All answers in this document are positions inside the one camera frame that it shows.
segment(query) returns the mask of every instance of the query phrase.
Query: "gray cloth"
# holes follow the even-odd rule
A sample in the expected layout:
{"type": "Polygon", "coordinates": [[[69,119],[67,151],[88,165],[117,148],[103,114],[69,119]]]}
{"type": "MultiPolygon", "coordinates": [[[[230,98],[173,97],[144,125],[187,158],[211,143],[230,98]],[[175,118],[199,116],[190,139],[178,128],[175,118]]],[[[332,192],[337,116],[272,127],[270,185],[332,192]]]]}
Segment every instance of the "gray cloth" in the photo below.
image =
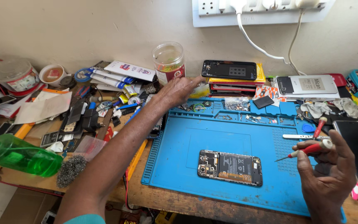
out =
{"type": "Polygon", "coordinates": [[[319,119],[323,114],[329,115],[329,111],[332,111],[327,104],[321,102],[310,103],[307,102],[301,105],[303,112],[308,111],[314,119],[319,119]]]}
{"type": "Polygon", "coordinates": [[[333,103],[338,109],[344,110],[349,117],[358,118],[358,106],[351,99],[336,99],[333,103]]]}

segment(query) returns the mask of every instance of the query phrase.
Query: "electrical socket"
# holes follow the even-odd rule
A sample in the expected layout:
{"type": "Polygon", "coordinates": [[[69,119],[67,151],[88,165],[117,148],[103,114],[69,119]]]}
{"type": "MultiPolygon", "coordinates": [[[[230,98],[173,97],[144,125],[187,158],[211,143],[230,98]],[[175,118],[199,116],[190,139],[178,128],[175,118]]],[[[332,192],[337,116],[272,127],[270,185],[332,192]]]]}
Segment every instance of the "electrical socket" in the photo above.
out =
{"type": "Polygon", "coordinates": [[[210,16],[220,13],[218,9],[218,0],[198,0],[198,15],[210,16]]]}

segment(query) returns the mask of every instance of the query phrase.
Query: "circuit board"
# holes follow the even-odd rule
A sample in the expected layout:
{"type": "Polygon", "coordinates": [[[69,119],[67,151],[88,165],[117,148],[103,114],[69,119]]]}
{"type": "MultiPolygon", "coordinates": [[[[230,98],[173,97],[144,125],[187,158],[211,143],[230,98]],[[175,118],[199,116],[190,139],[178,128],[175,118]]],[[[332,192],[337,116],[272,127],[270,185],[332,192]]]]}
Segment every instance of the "circuit board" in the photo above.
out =
{"type": "Polygon", "coordinates": [[[198,175],[222,181],[262,186],[262,167],[258,157],[201,150],[198,175]]]}

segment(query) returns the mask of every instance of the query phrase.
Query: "phone battery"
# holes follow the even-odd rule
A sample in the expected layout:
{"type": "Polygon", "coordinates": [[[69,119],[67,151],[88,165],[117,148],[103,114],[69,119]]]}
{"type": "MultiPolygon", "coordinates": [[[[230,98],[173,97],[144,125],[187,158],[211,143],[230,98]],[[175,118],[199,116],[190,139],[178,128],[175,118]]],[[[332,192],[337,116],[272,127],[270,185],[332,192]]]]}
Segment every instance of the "phone battery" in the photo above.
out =
{"type": "Polygon", "coordinates": [[[46,133],[41,140],[41,148],[48,147],[57,142],[61,137],[59,136],[59,131],[46,133]]]}
{"type": "Polygon", "coordinates": [[[218,177],[252,183],[253,166],[251,156],[219,153],[218,177]]]}

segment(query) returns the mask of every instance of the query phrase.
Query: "screwdriver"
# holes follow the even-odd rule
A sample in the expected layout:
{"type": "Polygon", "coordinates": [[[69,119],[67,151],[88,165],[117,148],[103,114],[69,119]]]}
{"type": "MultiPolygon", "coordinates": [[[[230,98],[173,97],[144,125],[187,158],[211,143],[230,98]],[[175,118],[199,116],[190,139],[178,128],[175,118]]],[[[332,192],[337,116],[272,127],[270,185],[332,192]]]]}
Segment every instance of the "screwdriver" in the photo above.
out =
{"type": "Polygon", "coordinates": [[[298,156],[299,151],[303,151],[304,153],[308,154],[308,153],[312,153],[312,152],[318,152],[321,149],[331,149],[332,146],[333,146],[333,144],[332,144],[332,142],[330,140],[324,139],[322,142],[313,144],[311,146],[308,146],[305,149],[296,150],[295,152],[289,154],[287,157],[284,157],[282,159],[278,159],[275,162],[283,160],[283,159],[286,159],[286,158],[295,158],[295,157],[298,156]]]}
{"type": "Polygon", "coordinates": [[[327,118],[320,117],[319,125],[317,126],[316,130],[314,131],[313,140],[316,140],[317,137],[320,135],[321,128],[327,123],[327,118]]]}

